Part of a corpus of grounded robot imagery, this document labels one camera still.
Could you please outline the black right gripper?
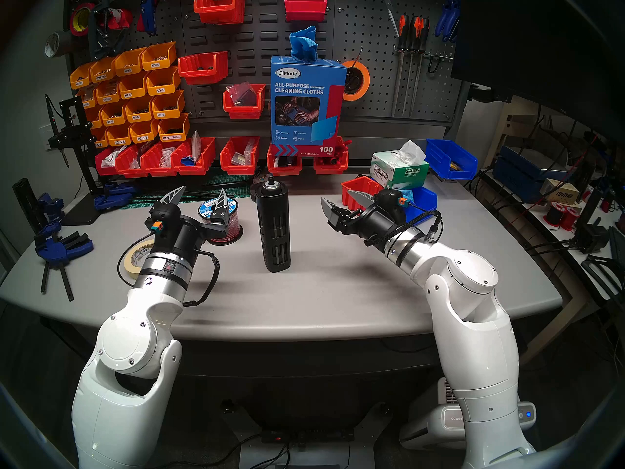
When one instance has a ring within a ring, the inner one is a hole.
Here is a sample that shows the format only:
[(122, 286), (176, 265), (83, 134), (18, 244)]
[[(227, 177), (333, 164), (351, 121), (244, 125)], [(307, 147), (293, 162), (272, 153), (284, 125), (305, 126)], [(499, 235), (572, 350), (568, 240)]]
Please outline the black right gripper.
[(358, 236), (366, 246), (375, 246), (379, 251), (385, 251), (388, 241), (382, 238), (395, 232), (400, 224), (395, 223), (380, 207), (372, 206), (375, 199), (371, 194), (355, 190), (347, 190), (347, 194), (360, 210), (340, 208), (326, 198), (321, 198), (322, 210), (328, 224), (345, 236)]

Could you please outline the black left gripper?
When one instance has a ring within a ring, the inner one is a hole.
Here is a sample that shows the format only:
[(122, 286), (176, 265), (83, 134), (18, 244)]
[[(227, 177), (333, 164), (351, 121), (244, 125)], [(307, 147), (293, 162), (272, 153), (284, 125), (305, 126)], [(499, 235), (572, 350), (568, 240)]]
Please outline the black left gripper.
[[(180, 186), (161, 198), (162, 204), (179, 204), (186, 190)], [(196, 221), (179, 214), (154, 214), (154, 253), (173, 254), (194, 266), (202, 245), (208, 239), (225, 238), (229, 224), (229, 201), (225, 189), (221, 189), (212, 206), (208, 223)]]

